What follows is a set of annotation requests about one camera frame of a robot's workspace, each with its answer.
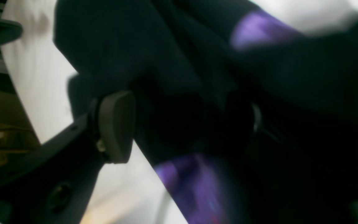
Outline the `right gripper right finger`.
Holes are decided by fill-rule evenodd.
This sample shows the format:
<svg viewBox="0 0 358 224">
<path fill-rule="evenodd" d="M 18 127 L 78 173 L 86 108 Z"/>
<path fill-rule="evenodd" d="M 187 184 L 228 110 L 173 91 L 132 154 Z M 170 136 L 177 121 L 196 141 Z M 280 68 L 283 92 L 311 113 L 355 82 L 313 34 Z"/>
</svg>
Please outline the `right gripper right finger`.
<svg viewBox="0 0 358 224">
<path fill-rule="evenodd" d="M 251 103 L 251 109 L 253 112 L 253 133 L 259 133 L 263 128 L 263 117 L 260 107 L 255 103 Z"/>
</svg>

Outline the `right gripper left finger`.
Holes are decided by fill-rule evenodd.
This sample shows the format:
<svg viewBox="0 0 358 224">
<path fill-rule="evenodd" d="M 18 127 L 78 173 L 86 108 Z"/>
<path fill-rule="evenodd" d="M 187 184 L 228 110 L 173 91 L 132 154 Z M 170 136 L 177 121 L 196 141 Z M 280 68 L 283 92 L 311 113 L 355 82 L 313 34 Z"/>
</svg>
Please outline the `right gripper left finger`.
<svg viewBox="0 0 358 224">
<path fill-rule="evenodd" d="M 106 163 L 127 163 L 135 95 L 118 91 L 22 158 L 0 168 L 1 224 L 78 224 Z"/>
</svg>

